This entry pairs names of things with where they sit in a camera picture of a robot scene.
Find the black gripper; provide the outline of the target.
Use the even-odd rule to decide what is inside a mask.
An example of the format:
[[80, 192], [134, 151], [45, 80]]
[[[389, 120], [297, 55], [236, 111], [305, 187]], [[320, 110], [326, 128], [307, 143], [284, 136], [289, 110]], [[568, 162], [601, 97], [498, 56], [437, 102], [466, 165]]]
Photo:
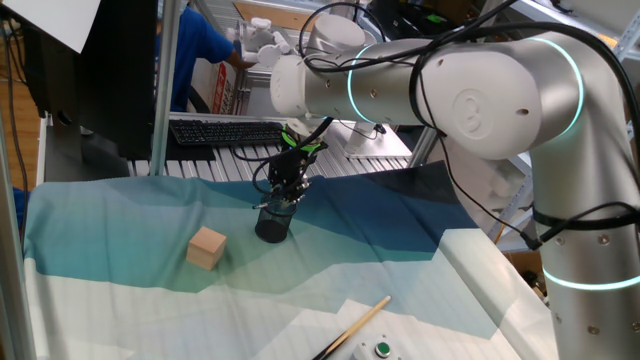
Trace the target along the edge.
[[274, 204], [288, 207], [305, 196], [311, 185], [306, 172], [315, 160], [316, 151], [295, 150], [277, 154], [268, 161], [267, 179], [273, 187], [271, 198]]

